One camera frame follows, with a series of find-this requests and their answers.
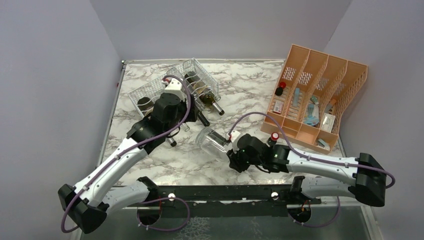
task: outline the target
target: glass surface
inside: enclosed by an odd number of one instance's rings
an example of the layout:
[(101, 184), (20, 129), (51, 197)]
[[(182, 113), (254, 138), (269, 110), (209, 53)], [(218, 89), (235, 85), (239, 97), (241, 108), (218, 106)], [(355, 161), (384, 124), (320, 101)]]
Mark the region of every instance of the glass surface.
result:
[[(138, 227), (136, 209), (122, 209), (107, 216), (94, 232), (82, 234), (82, 240), (370, 240), (360, 206), (342, 207), (339, 218), (322, 228), (299, 226), (289, 217), (217, 217), (192, 218), (175, 232), (160, 232)], [(309, 224), (331, 219), (335, 207), (314, 207)], [(162, 218), (156, 227), (174, 228), (184, 220)]]

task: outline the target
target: screw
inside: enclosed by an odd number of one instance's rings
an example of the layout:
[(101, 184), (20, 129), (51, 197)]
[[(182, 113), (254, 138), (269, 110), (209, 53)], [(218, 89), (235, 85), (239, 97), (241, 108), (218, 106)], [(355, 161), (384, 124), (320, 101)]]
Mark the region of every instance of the screw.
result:
[(271, 193), (271, 198), (272, 199), (277, 200), (278, 197), (279, 197), (279, 195), (278, 195), (278, 193), (276, 191), (274, 191), (274, 192)]
[(168, 198), (175, 198), (175, 194), (170, 193), (170, 194), (168, 195)]

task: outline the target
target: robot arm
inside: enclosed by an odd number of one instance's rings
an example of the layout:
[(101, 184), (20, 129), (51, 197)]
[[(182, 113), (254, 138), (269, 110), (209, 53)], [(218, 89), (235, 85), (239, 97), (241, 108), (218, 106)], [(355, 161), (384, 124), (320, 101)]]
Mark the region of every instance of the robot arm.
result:
[[(286, 145), (265, 144), (249, 134), (241, 135), (237, 131), (231, 134), (232, 149), (227, 152), (229, 167), (239, 173), (250, 165), (262, 166), (270, 173), (308, 173), (322, 177), (297, 178), (293, 186), (298, 189), (298, 196), (311, 200), (319, 196), (344, 196), (357, 199), (372, 206), (383, 207), (385, 204), (386, 175), (380, 172), (350, 166), (365, 165), (383, 170), (369, 154), (361, 153), (355, 157), (333, 157), (295, 150), (308, 156), (304, 158)], [(320, 158), (339, 165), (310, 160)]]
[[(190, 109), (186, 104), (188, 98), (192, 103), (189, 104)], [(64, 184), (59, 189), (63, 210), (83, 232), (90, 233), (98, 228), (108, 213), (146, 199), (149, 189), (142, 182), (117, 190), (111, 188), (134, 164), (165, 142), (167, 137), (164, 133), (175, 128), (187, 111), (184, 122), (195, 122), (199, 109), (194, 96), (183, 92), (182, 82), (172, 79), (154, 103), (151, 114), (132, 126), (111, 156), (74, 186)], [(69, 232), (64, 229), (64, 219), (62, 231)]]

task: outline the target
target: white arm segment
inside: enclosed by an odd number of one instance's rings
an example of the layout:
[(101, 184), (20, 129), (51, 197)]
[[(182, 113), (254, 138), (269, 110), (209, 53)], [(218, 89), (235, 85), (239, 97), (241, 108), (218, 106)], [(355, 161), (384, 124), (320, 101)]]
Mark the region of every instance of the white arm segment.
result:
[[(358, 164), (355, 161), (354, 157), (334, 157), (326, 156), (321, 154), (309, 153), (295, 148), (298, 152), (305, 155), (310, 155), (311, 157), (320, 158), (323, 160), (328, 160), (332, 162), (339, 163), (349, 163), (349, 164)], [(328, 163), (322, 163), (314, 160), (308, 160), (307, 158), (301, 157), (290, 151), (288, 153), (288, 164), (287, 169), (293, 173), (307, 173), (314, 174), (318, 176), (323, 176), (331, 179), (341, 181), (349, 186), (355, 186), (356, 179), (353, 177), (353, 174), (356, 174), (358, 171), (357, 167), (346, 167), (346, 166), (337, 166)]]
[(187, 96), (185, 94), (185, 91), (183, 90), (183, 85), (175, 78), (171, 78), (171, 82), (168, 84), (168, 86), (165, 87), (165, 90), (163, 92), (174, 94), (178, 96), (181, 101), (185, 102), (187, 100)]
[(104, 196), (103, 203), (109, 204), (106, 213), (110, 214), (131, 204), (144, 202), (148, 195), (147, 186), (141, 181), (136, 181), (131, 185), (109, 191)]
[(306, 177), (301, 187), (302, 194), (311, 199), (316, 197), (355, 198), (355, 195), (348, 190), (350, 185), (328, 177)]
[[(123, 150), (137, 144), (132, 138), (124, 138), (122, 143), (118, 148), (92, 173), (90, 173), (83, 180), (75, 184), (75, 192), (78, 193), (84, 185), (86, 185), (90, 178), (96, 175), (105, 165), (110, 161), (113, 161), (115, 156), (121, 153)], [(93, 183), (92, 185), (84, 191), (80, 198), (88, 199), (88, 205), (92, 207), (97, 207), (105, 197), (106, 193), (113, 187), (113, 185), (132, 167), (141, 159), (147, 156), (147, 152), (144, 149), (138, 147), (127, 152), (119, 160), (116, 160), (112, 165), (110, 165)]]

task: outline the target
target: clear plastic cup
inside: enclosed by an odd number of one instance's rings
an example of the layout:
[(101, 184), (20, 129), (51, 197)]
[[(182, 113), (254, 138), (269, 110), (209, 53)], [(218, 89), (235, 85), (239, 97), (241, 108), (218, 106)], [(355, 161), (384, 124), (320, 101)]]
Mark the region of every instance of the clear plastic cup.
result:
[(228, 162), (227, 152), (231, 149), (225, 137), (221, 136), (210, 127), (205, 127), (196, 137), (195, 143), (209, 155), (216, 157), (221, 162)]

